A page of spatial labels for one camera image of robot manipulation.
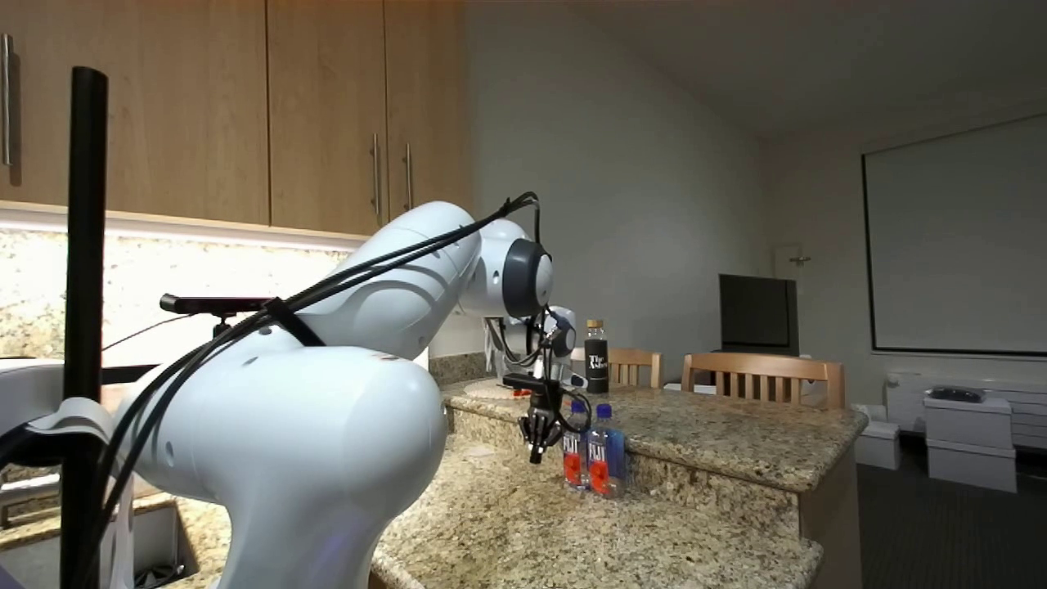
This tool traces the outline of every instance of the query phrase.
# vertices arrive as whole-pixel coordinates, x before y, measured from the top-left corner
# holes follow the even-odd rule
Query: white box
[[[1015,452],[1012,402],[1003,401],[923,401],[925,443]]]
[[[868,423],[855,443],[855,461],[898,470],[898,423]]]
[[[1015,449],[968,449],[925,443],[925,467],[928,478],[991,489],[991,491],[1018,491],[1015,478]]]

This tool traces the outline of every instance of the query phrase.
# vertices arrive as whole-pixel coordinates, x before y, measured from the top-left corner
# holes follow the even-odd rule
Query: black stand
[[[67,401],[101,401],[101,258],[105,258],[105,107],[107,80],[73,69],[69,258],[67,258]],[[101,443],[61,458],[61,589],[99,589]]]

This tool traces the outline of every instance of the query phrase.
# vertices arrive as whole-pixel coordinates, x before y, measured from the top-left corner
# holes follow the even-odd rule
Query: wooden cabinet
[[[458,0],[0,0],[20,166],[67,202],[69,71],[107,76],[107,210],[372,233],[468,202]]]
[[[468,208],[460,44],[458,0],[267,0],[270,222]]]

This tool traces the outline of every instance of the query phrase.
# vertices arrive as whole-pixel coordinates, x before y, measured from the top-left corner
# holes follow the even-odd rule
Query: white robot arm
[[[453,202],[410,210],[335,280],[152,372],[124,406],[124,476],[134,466],[229,512],[222,589],[365,586],[382,528],[425,491],[444,449],[437,387],[410,358],[456,306],[534,318],[545,360],[570,353],[574,318],[545,306],[551,254],[512,220],[473,230]],[[524,435],[540,458],[561,438],[561,387],[520,384],[536,393]]]

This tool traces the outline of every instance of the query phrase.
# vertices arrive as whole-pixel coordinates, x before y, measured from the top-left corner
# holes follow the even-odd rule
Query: chair back
[[[844,406],[842,365],[767,353],[686,353],[679,387],[693,390],[697,377],[708,377],[719,396],[804,402],[808,393],[820,393],[820,406]]]
[[[662,353],[611,347],[609,349],[609,380],[611,390],[662,390]]]

